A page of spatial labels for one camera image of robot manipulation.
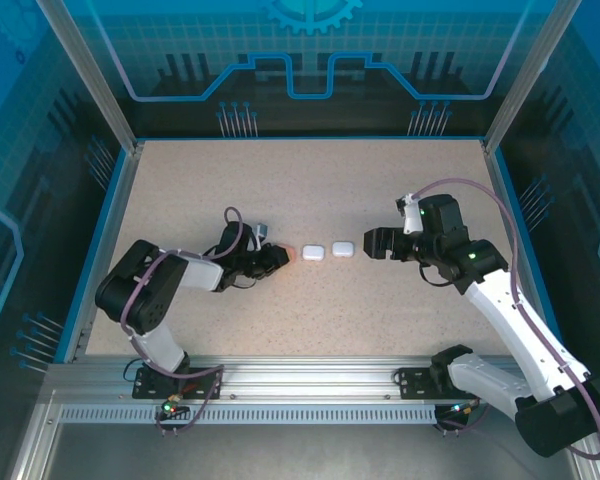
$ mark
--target glass panel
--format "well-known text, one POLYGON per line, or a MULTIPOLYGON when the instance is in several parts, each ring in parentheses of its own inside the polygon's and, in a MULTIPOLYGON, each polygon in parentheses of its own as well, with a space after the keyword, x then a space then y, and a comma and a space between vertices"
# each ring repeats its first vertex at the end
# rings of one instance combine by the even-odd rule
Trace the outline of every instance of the glass panel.
POLYGON ((0 478, 57 347, 119 151, 35 3, 0 2, 0 478))
POLYGON ((502 152, 562 337, 600 372, 600 0, 580 6, 502 152))
POLYGON ((483 135, 553 0, 70 0, 139 136, 483 135))

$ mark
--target white block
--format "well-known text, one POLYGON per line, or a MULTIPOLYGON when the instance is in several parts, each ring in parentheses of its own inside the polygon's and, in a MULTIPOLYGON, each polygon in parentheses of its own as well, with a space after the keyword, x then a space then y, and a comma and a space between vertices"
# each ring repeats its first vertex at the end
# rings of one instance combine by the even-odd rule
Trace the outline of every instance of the white block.
POLYGON ((322 245, 305 245, 302 247, 302 258, 320 262, 324 260, 324 247, 322 245))
POLYGON ((353 257, 354 251, 352 242, 333 242, 333 247, 331 247, 334 257, 353 257))

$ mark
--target enclosure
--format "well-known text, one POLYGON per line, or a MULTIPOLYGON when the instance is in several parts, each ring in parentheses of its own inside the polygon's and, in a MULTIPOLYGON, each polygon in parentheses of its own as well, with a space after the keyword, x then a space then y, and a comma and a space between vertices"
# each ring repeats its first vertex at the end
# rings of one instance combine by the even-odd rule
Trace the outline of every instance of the enclosure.
POLYGON ((455 290, 362 252, 449 177, 504 201, 515 229, 436 190, 507 261, 517 238, 527 299, 599 375, 600 0, 0 1, 0 478, 600 479, 498 412, 441 438, 440 402, 392 381, 458 343, 520 375, 455 290), (163 439, 96 289, 138 239, 215 245, 228 205, 297 252, 356 252, 180 289, 174 335, 225 373, 163 439))

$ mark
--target beige work surface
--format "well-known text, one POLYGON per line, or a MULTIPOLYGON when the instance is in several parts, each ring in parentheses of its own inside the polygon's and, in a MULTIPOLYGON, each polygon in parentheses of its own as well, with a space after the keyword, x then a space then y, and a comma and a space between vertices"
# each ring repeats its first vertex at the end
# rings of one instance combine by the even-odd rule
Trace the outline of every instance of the beige work surface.
MULTIPOLYGON (((396 198, 452 176, 491 185, 478 141, 147 142, 113 262, 140 238, 205 251, 233 205, 250 225, 266 223, 269 241, 297 251, 324 245, 327 256, 297 260, 250 290, 181 288, 166 319, 189 354, 430 355, 457 343, 504 354, 487 320, 453 287, 425 284, 415 263, 371 260, 362 251, 367 230, 402 225, 396 198), (353 258, 331 255, 338 240, 355 243, 353 258)), ((511 255, 494 202, 466 186, 432 193, 444 192, 460 203, 472 238, 511 255)), ((133 350, 99 312, 87 353, 133 350)))

